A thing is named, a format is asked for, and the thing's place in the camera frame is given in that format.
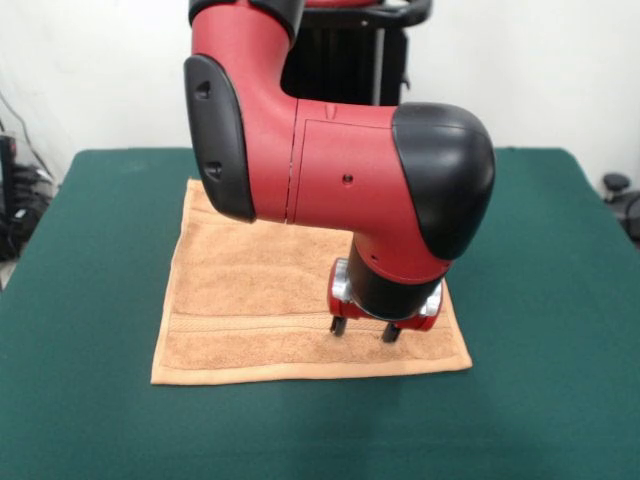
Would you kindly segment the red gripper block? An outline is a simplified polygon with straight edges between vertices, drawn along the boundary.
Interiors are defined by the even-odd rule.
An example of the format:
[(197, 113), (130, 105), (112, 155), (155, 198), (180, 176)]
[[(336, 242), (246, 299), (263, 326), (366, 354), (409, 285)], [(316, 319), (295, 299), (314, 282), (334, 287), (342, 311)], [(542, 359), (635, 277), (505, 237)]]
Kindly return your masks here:
[(329, 295), (329, 312), (333, 315), (330, 332), (334, 336), (342, 336), (346, 330), (349, 320), (376, 320), (386, 323), (382, 334), (382, 341), (386, 344), (395, 343), (401, 332), (407, 331), (429, 331), (436, 323), (436, 320), (443, 307), (443, 294), (433, 293), (426, 300), (421, 309), (412, 317), (404, 320), (388, 320), (377, 318), (359, 307), (352, 300), (341, 300), (333, 294)]

